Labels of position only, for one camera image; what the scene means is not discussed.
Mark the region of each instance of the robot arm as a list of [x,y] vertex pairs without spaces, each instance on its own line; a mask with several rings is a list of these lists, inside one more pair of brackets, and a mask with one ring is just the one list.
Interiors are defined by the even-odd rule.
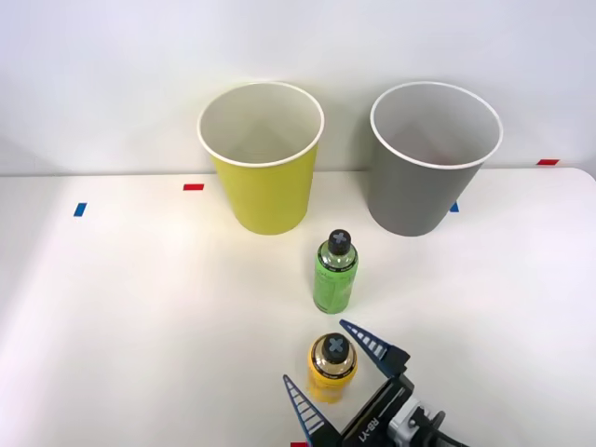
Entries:
[[323,416],[287,375],[284,384],[311,447],[467,447],[439,431],[444,412],[430,417],[404,375],[410,355],[352,324],[340,325],[356,340],[386,382],[342,433]]

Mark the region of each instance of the cup rim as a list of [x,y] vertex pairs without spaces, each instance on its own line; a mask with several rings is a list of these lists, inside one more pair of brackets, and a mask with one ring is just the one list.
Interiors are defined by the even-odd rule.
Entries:
[[[494,148],[487,155],[483,156],[482,158],[479,158],[478,160],[470,161],[469,163],[464,163],[464,164],[461,164],[461,165],[437,165],[437,164],[434,164],[434,163],[427,163],[426,161],[417,160],[417,159],[412,158],[410,156],[406,156],[405,154],[401,153],[397,149],[391,147],[391,145],[388,142],[386,142],[385,139],[381,136],[381,134],[379,133],[379,131],[376,128],[376,124],[374,123],[374,112],[376,111],[376,107],[383,100],[383,98],[386,95],[388,95],[389,93],[391,93],[391,92],[393,92],[395,90],[398,90],[400,88],[407,88],[407,87],[411,87],[411,86],[420,86],[420,85],[432,85],[432,86],[441,86],[441,87],[446,87],[446,88],[453,88],[455,90],[459,90],[459,91],[461,91],[463,93],[466,93],[468,96],[472,97],[473,99],[475,99],[476,101],[478,101],[482,105],[484,105],[488,109],[488,111],[491,112],[491,114],[493,114],[494,119],[496,120],[496,124],[497,124],[497,126],[499,128],[499,138],[498,138],[496,144],[494,145]],[[491,106],[491,104],[489,104],[483,98],[481,98],[480,96],[478,96],[476,93],[472,93],[471,91],[466,90],[465,88],[461,88],[461,87],[458,87],[458,86],[454,86],[453,84],[447,84],[447,83],[438,82],[438,81],[414,81],[414,82],[407,82],[405,84],[399,84],[398,86],[395,86],[395,87],[390,88],[389,90],[385,91],[381,96],[379,96],[376,99],[376,101],[372,105],[372,109],[371,109],[371,127],[372,127],[372,131],[374,132],[374,136],[390,152],[392,152],[393,154],[395,154],[396,156],[398,156],[400,158],[403,158],[406,161],[409,161],[410,163],[414,163],[415,165],[423,166],[425,168],[432,168],[432,169],[456,170],[456,169],[472,168],[474,166],[481,165],[488,158],[490,158],[490,156],[492,154],[494,154],[496,152],[496,150],[501,145],[501,142],[503,141],[503,123],[501,122],[501,118],[499,117],[498,113],[493,108],[493,106]]]
[[[270,161],[267,163],[245,163],[242,161],[232,160],[231,158],[227,158],[225,156],[218,154],[217,152],[215,152],[213,149],[211,149],[209,147],[207,142],[205,142],[205,140],[203,139],[203,135],[201,135],[201,120],[203,119],[203,115],[205,114],[205,112],[207,112],[207,109],[209,109],[209,107],[214,102],[219,100],[223,95],[226,95],[230,91],[234,91],[236,89],[244,88],[244,87],[248,87],[248,86],[259,85],[259,84],[291,88],[293,90],[296,90],[296,91],[302,93],[311,102],[313,102],[315,104],[315,106],[317,107],[318,113],[320,115],[320,126],[318,128],[318,132],[317,132],[317,135],[315,136],[315,139],[305,149],[294,154],[293,156],[289,156],[287,158],[283,158],[283,159],[277,160],[277,161]],[[310,151],[313,147],[315,147],[315,144],[317,144],[318,140],[320,139],[320,136],[323,133],[324,128],[325,128],[325,114],[323,113],[323,108],[320,106],[320,104],[315,99],[315,97],[299,87],[293,86],[292,84],[288,84],[286,82],[279,82],[279,81],[250,81],[250,82],[245,82],[239,86],[228,88],[227,90],[219,93],[217,96],[215,96],[213,99],[211,99],[211,101],[209,101],[209,103],[203,108],[203,110],[199,114],[198,120],[196,121],[196,133],[198,134],[198,140],[203,145],[203,147],[207,150],[207,152],[209,152],[212,156],[214,156],[215,158],[217,158],[219,160],[222,160],[225,163],[228,163],[230,165],[240,166],[242,168],[272,168],[274,166],[290,163],[291,161],[295,160],[296,158],[300,158],[301,156],[306,154],[308,151]]]

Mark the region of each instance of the bottle cap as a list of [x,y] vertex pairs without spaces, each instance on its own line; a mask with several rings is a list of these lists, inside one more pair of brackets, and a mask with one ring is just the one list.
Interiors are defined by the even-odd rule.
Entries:
[[323,357],[334,365],[343,363],[350,351],[350,343],[341,333],[328,333],[323,340]]
[[329,235],[329,251],[341,256],[347,254],[352,247],[352,237],[346,230],[333,230]]

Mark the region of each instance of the red tape marker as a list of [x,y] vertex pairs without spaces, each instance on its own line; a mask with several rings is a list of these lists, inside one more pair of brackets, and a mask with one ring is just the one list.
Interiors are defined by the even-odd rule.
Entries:
[[203,183],[187,183],[184,185],[184,191],[202,191],[205,185]]
[[557,163],[559,163],[559,159],[554,159],[554,158],[543,158],[541,159],[538,163],[536,163],[537,166],[555,166]]

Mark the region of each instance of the white table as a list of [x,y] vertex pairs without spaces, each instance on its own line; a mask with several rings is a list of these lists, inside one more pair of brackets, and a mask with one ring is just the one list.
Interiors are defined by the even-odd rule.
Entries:
[[[472,447],[593,445],[596,182],[481,170],[459,213],[406,238],[373,221],[364,179],[316,174],[277,237],[240,227],[213,175],[0,179],[0,445],[289,446],[281,376],[305,389],[339,318],[407,350],[416,395]],[[328,316],[311,281],[335,227],[360,267]],[[361,355],[319,408],[341,430],[382,382]]]

